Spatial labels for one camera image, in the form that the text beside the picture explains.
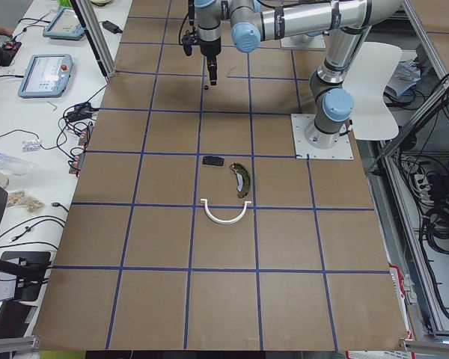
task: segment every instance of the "white desk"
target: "white desk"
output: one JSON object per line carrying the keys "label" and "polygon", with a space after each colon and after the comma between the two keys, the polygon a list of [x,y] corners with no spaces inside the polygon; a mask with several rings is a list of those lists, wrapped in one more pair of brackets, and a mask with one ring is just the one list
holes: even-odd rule
{"label": "white desk", "polygon": [[[95,7],[99,21],[109,20],[120,28],[124,28],[126,16],[132,0],[114,0],[105,7]],[[54,0],[35,0],[24,17],[40,18],[49,11],[45,19],[50,20],[58,9]],[[27,26],[25,22],[18,25],[14,34],[18,34]],[[103,31],[110,52],[115,57],[120,41],[120,34],[112,34]],[[83,102],[92,96],[97,90],[106,84],[100,69],[94,59],[93,52],[86,37],[80,41],[51,40],[42,36],[42,28],[31,27],[17,38],[22,42],[15,60],[10,67],[0,68],[0,75],[16,74],[23,75],[35,54],[58,54],[67,53],[73,58],[73,71],[68,87],[64,94],[54,99],[22,99],[17,96],[21,79],[0,79],[0,135],[13,129],[24,129],[36,132],[43,140],[44,147],[55,146],[55,139],[60,132],[58,119],[64,109],[78,102]],[[101,91],[91,101],[94,107],[99,107],[103,98]],[[68,142],[63,146],[68,151],[77,145],[78,138],[68,136]],[[23,207],[11,207],[5,211],[0,226],[0,233],[24,220],[36,215],[56,215],[66,218],[66,212],[62,208],[50,206],[51,202],[60,202],[69,207],[76,186],[76,177],[68,174],[67,157],[56,150],[39,150],[36,152],[23,153],[22,141],[34,138],[32,135],[17,132],[0,139],[0,152],[11,156],[29,160],[36,164],[34,170],[25,176],[9,176],[9,192],[24,190],[26,195],[36,197],[45,203],[45,207],[37,213],[28,213]],[[8,239],[23,231],[24,227],[18,228],[0,240],[0,245],[7,245]],[[61,228],[52,222],[38,225],[34,230],[23,236],[15,243],[43,241],[58,245],[61,237]],[[53,248],[46,245],[24,245],[13,248],[0,249],[3,251],[50,251]],[[46,285],[42,287],[40,297],[32,304],[40,306]],[[35,314],[31,325],[28,327],[26,336],[30,335],[37,319]]]}

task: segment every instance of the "curved white handle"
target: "curved white handle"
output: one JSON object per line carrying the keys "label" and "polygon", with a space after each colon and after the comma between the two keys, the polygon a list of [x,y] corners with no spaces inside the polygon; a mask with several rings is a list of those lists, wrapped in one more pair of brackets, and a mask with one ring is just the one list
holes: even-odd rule
{"label": "curved white handle", "polygon": [[246,209],[248,208],[248,206],[251,205],[251,201],[247,200],[245,201],[245,205],[241,210],[241,213],[238,214],[237,217],[233,218],[233,219],[219,219],[217,217],[215,217],[214,215],[211,214],[210,209],[208,208],[208,199],[206,198],[201,198],[201,202],[204,203],[204,211],[207,213],[207,216],[213,221],[216,222],[218,224],[233,224],[238,222],[241,218],[244,217],[245,213],[246,213]]}

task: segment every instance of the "black adapter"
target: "black adapter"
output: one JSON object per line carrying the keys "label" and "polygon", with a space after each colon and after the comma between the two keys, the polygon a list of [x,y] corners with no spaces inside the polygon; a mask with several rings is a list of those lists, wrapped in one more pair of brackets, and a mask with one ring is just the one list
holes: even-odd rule
{"label": "black adapter", "polygon": [[110,22],[108,20],[102,22],[102,26],[104,29],[110,31],[112,34],[121,34],[123,32],[123,30],[121,30],[120,27],[118,27],[113,22]]}

